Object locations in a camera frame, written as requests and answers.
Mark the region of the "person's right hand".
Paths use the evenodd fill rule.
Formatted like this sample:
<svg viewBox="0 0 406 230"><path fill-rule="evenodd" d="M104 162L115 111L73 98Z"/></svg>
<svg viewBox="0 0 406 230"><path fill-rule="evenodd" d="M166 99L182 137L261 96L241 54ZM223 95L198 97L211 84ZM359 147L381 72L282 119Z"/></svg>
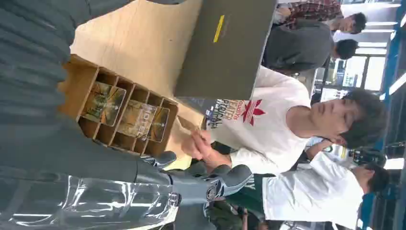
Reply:
<svg viewBox="0 0 406 230"><path fill-rule="evenodd" d="M195 130L191 133L195 145L199 148L211 146L211 135L206 130Z"/></svg>

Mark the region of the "person's left hand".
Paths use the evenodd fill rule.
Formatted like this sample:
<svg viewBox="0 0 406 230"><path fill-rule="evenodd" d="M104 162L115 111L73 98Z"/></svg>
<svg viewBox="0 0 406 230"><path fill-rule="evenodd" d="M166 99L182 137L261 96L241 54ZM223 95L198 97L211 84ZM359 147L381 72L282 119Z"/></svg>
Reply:
<svg viewBox="0 0 406 230"><path fill-rule="evenodd" d="M181 149L189 156L203 160L209 168L216 168L224 163L222 154L211 148L210 145L206 145L201 139L185 140Z"/></svg>

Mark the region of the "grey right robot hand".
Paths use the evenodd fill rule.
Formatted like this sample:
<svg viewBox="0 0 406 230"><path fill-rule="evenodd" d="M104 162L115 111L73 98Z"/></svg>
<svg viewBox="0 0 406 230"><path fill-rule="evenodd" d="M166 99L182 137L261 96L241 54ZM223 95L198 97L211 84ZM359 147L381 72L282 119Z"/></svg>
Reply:
<svg viewBox="0 0 406 230"><path fill-rule="evenodd" d="M3 230L152 229L182 209L207 225L204 206L251 177L245 165L165 171L90 141L64 116L0 115Z"/></svg>

